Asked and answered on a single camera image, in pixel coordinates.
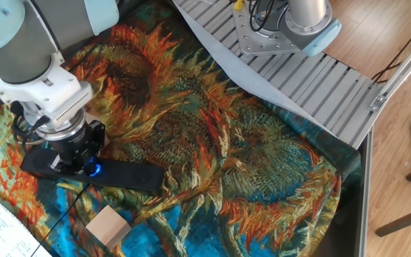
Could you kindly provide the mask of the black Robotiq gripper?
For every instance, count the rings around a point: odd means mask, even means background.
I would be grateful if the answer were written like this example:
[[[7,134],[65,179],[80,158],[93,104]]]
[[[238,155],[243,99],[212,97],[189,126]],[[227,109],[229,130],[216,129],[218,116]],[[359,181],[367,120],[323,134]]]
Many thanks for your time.
[[[50,144],[57,152],[81,156],[83,165],[77,159],[69,161],[54,159],[50,169],[57,173],[78,173],[83,167],[87,176],[95,176],[101,172],[97,155],[103,148],[104,142],[105,125],[97,120],[93,120],[90,124],[85,121],[60,139],[50,140]]]

